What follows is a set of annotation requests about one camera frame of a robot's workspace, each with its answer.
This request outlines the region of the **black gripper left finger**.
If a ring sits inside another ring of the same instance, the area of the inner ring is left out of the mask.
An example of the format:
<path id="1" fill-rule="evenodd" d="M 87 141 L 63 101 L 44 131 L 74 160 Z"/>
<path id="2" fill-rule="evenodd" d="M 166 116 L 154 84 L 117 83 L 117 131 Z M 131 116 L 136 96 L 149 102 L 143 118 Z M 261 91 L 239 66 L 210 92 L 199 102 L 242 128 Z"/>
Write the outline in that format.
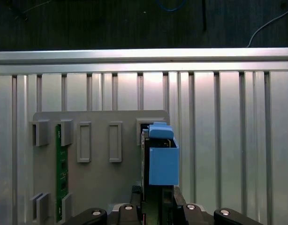
<path id="1" fill-rule="evenodd" d="M 141 187 L 133 186 L 129 203 L 120 203 L 111 213 L 101 208 L 89 208 L 65 222 L 67 225 L 140 225 Z"/>

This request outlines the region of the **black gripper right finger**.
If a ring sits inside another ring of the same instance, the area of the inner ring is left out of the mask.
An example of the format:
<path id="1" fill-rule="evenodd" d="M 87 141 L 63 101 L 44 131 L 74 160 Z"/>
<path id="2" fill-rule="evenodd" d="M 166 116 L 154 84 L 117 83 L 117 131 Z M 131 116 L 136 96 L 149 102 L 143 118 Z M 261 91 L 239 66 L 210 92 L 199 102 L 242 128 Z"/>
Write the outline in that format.
<path id="1" fill-rule="evenodd" d="M 260 222 L 229 208 L 209 214 L 202 206 L 186 203 L 179 187 L 174 187 L 174 225 L 259 225 Z"/>

